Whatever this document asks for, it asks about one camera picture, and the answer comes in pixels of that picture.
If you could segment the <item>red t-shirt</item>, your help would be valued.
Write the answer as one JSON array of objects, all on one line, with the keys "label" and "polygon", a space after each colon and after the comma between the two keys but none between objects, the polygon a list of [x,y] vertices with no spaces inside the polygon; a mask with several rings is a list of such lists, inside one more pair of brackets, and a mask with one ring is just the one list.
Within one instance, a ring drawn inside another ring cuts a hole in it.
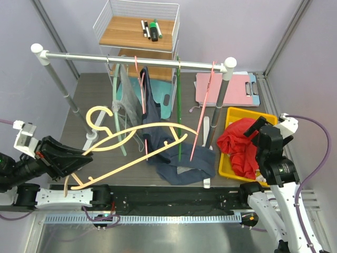
[{"label": "red t-shirt", "polygon": [[257,148],[252,143],[252,138],[246,137],[244,133],[255,122],[251,118],[242,118],[230,124],[217,140],[220,151],[230,156],[232,171],[236,176],[255,180],[256,171],[259,168],[255,156]]}]

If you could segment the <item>white tank top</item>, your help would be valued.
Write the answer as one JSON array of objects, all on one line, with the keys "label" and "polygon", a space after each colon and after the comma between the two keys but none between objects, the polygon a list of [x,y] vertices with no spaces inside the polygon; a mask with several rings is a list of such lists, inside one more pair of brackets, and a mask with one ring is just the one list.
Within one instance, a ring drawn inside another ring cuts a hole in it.
[{"label": "white tank top", "polygon": [[256,171],[255,180],[258,182],[266,183],[266,179],[263,177],[260,171]]}]

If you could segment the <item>pink wire hanger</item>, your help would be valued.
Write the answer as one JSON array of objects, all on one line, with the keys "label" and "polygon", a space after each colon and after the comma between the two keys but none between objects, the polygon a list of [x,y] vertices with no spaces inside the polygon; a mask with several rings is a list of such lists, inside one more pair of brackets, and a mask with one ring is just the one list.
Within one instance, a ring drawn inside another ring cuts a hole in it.
[{"label": "pink wire hanger", "polygon": [[205,113],[207,99],[208,99],[208,96],[209,96],[209,89],[210,89],[210,86],[211,86],[213,75],[215,73],[214,72],[214,66],[215,66],[216,63],[217,63],[217,61],[213,61],[212,62],[212,68],[211,68],[210,77],[209,77],[209,80],[208,80],[208,83],[207,83],[207,87],[206,87],[206,91],[205,91],[203,105],[202,105],[202,109],[201,109],[201,113],[200,113],[200,118],[199,118],[197,130],[196,130],[196,136],[195,136],[195,139],[194,139],[193,148],[192,148],[191,155],[190,155],[190,161],[192,161],[193,156],[194,156],[195,147],[196,147],[196,144],[197,144],[197,140],[198,140],[198,137],[199,137],[199,132],[200,132],[201,124],[202,124],[202,119],[203,119],[203,116],[204,116],[204,113]]},{"label": "pink wire hanger", "polygon": [[[145,114],[146,109],[145,109],[145,88],[143,85],[144,82],[144,73],[142,75],[139,75],[138,83],[140,85],[140,91],[141,91],[141,103],[142,103],[142,113]],[[148,148],[147,148],[147,140],[144,140],[144,147],[145,147],[145,154],[148,155]]]}]

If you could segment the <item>green plastic hanger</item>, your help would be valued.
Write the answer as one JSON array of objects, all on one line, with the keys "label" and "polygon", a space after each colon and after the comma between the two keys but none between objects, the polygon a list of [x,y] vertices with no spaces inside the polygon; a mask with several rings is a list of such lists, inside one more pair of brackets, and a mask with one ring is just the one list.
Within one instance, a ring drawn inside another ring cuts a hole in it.
[{"label": "green plastic hanger", "polygon": [[[176,59],[180,64],[180,58],[179,58],[178,55],[177,55]],[[179,124],[181,124],[182,123],[182,106],[181,106],[182,102],[181,102],[181,66],[180,65],[177,69],[176,76],[177,76],[177,86],[176,86],[177,122]],[[181,137],[181,134],[182,134],[181,129],[178,129],[177,135],[178,135],[179,138]],[[180,143],[179,144],[179,156],[178,156],[179,161],[181,161],[181,155],[182,155],[182,145]]]}]

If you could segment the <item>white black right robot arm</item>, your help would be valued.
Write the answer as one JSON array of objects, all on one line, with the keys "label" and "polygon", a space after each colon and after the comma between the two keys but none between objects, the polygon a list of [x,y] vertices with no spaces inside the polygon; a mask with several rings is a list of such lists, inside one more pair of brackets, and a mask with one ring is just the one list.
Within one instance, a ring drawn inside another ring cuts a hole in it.
[{"label": "white black right robot arm", "polygon": [[259,182],[240,185],[238,202],[257,214],[269,234],[275,252],[324,252],[305,210],[300,182],[294,163],[283,154],[283,148],[293,140],[298,121],[283,113],[280,123],[272,125],[259,117],[244,133],[257,148],[255,160],[272,191],[279,210],[269,202]]}]

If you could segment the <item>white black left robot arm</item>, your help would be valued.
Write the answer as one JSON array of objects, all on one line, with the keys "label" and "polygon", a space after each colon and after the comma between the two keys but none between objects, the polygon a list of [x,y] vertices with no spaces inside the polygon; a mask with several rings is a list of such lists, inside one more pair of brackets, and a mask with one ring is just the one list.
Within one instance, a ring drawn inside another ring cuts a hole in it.
[{"label": "white black left robot arm", "polygon": [[33,155],[22,154],[19,161],[1,154],[1,210],[29,211],[35,209],[73,209],[87,207],[107,210],[112,205],[107,185],[82,190],[45,189],[29,181],[44,174],[52,180],[69,176],[92,162],[92,153],[63,145],[50,136],[42,138]]}]

